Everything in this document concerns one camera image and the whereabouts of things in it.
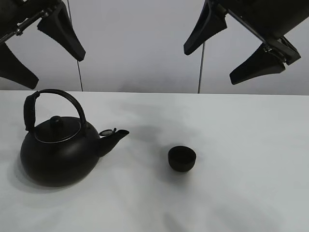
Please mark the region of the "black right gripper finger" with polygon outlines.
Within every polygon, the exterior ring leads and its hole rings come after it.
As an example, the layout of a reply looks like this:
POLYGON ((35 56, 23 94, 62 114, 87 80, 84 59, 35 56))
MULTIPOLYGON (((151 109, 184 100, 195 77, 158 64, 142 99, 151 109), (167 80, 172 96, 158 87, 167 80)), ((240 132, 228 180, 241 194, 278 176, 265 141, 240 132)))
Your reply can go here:
POLYGON ((227 28, 227 10, 219 2, 204 2, 198 21, 183 45, 184 53, 190 55, 206 40, 227 28))
POLYGON ((253 79, 255 77, 278 74, 285 71, 283 62, 267 51, 265 44, 261 44, 257 50, 242 64, 230 73, 233 85, 253 79))

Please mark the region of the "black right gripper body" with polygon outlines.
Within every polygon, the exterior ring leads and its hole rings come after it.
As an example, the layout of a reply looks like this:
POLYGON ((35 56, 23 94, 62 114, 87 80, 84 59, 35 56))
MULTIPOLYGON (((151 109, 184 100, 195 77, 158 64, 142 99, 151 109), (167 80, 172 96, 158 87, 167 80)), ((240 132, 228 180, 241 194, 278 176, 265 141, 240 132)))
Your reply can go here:
POLYGON ((253 33, 282 62, 301 58, 285 35, 309 17, 307 0, 208 0, 210 9, 229 14, 253 33))

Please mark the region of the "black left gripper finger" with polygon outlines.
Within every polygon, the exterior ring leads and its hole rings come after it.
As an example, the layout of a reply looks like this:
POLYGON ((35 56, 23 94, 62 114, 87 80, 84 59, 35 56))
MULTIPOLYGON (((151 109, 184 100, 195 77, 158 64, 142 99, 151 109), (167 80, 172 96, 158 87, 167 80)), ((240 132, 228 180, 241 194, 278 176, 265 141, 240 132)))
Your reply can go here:
POLYGON ((28 88, 35 88, 39 79, 11 52, 6 43, 0 45, 0 76, 28 88))
POLYGON ((64 2, 58 1, 53 11, 38 23, 37 29, 58 42, 77 61, 84 59, 86 51, 75 34, 64 2))

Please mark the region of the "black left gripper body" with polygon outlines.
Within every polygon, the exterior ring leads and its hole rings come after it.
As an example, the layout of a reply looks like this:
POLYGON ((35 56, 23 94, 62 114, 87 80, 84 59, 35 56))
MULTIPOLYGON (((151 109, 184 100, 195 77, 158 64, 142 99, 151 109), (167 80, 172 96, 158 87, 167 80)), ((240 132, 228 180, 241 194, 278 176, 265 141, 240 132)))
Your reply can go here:
POLYGON ((50 16, 62 0, 2 0, 0 2, 0 43, 23 31, 40 18, 50 16))

